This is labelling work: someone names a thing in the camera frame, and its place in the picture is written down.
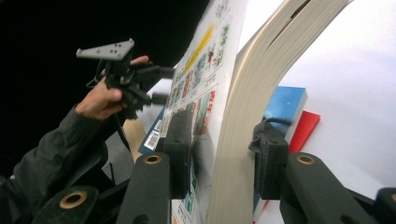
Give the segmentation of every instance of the human hand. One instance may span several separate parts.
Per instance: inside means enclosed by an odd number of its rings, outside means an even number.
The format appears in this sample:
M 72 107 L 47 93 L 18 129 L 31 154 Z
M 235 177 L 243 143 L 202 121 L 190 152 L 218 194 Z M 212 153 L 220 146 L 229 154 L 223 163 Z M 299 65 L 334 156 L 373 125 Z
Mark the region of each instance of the human hand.
M 131 60 L 131 64 L 148 63 L 148 56 L 141 56 Z M 120 112 L 124 105 L 121 102 L 122 92 L 118 89 L 108 89 L 105 77 L 88 92 L 85 98 L 76 106 L 75 111 L 91 119 L 107 119 Z

